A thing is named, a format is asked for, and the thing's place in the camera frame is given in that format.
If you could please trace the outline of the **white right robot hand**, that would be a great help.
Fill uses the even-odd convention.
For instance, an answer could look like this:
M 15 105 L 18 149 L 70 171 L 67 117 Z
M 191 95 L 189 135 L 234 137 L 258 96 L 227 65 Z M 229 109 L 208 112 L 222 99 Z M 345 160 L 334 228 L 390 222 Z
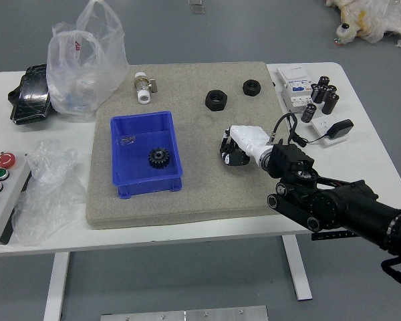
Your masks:
M 232 125 L 223 135 L 221 158 L 228 166 L 245 166 L 253 158 L 266 169 L 273 145 L 269 135 L 259 126 Z

